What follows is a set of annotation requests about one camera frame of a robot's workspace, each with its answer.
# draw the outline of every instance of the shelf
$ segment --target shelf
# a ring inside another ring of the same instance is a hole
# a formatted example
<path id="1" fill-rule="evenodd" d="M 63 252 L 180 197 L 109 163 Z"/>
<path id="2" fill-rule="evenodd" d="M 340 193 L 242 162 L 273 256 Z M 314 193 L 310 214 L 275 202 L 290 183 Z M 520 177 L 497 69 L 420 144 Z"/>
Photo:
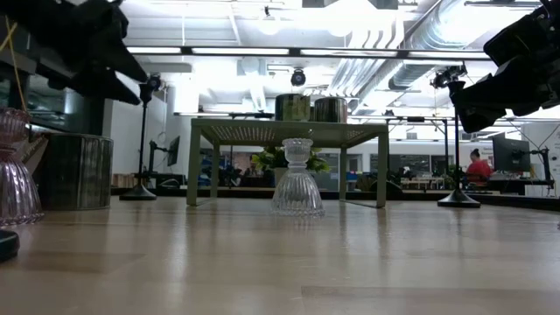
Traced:
<path id="1" fill-rule="evenodd" d="M 351 148 L 388 132 L 385 124 L 277 122 L 193 118 L 206 140 L 220 145 L 282 146 L 289 138 L 313 140 L 317 148 Z"/>

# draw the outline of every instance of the security camera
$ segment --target security camera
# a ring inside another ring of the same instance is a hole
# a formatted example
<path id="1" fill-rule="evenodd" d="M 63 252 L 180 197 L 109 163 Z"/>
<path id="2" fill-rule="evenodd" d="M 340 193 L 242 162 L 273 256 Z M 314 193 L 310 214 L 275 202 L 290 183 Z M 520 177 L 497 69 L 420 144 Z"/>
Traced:
<path id="1" fill-rule="evenodd" d="M 301 87 L 305 84 L 305 74 L 303 69 L 294 70 L 291 75 L 291 85 L 294 87 Z"/>
<path id="2" fill-rule="evenodd" d="M 159 91 L 163 87 L 161 75 L 159 73 L 151 74 L 146 84 L 152 91 Z"/>

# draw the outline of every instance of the black camera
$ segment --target black camera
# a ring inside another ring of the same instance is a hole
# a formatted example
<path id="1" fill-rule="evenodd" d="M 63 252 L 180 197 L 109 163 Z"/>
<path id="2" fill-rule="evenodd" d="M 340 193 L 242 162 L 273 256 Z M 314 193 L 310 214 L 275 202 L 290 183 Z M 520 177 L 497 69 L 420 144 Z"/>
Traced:
<path id="1" fill-rule="evenodd" d="M 291 85 L 294 87 L 301 87 L 305 84 L 305 74 L 304 70 L 296 69 L 294 73 L 291 75 Z"/>
<path id="2" fill-rule="evenodd" d="M 499 67 L 494 75 L 470 87 L 459 80 L 447 82 L 466 132 L 492 126 L 506 109 L 525 116 L 560 103 L 560 4 L 556 0 L 542 0 L 542 4 L 484 45 L 484 52 Z"/>

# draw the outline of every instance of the clear glass vase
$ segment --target clear glass vase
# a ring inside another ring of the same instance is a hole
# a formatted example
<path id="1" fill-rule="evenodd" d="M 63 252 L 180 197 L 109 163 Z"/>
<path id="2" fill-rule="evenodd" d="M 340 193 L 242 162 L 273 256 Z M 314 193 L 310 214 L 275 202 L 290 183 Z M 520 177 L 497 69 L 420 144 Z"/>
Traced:
<path id="1" fill-rule="evenodd" d="M 276 185 L 271 212 L 289 216 L 322 216 L 323 202 L 315 179 L 305 169 L 313 141 L 286 139 L 282 141 L 288 171 Z"/>

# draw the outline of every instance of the computer monitor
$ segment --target computer monitor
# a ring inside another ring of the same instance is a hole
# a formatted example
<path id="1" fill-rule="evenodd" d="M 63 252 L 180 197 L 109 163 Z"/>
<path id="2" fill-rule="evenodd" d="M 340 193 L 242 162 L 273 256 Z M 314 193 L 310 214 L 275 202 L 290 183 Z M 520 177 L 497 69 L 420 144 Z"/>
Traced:
<path id="1" fill-rule="evenodd" d="M 181 136 L 177 136 L 171 143 L 169 143 L 169 149 L 167 149 L 167 166 L 173 166 L 177 163 L 177 156 L 179 155 L 179 139 Z"/>
<path id="2" fill-rule="evenodd" d="M 504 172 L 531 172 L 529 142 L 493 137 L 493 168 Z"/>

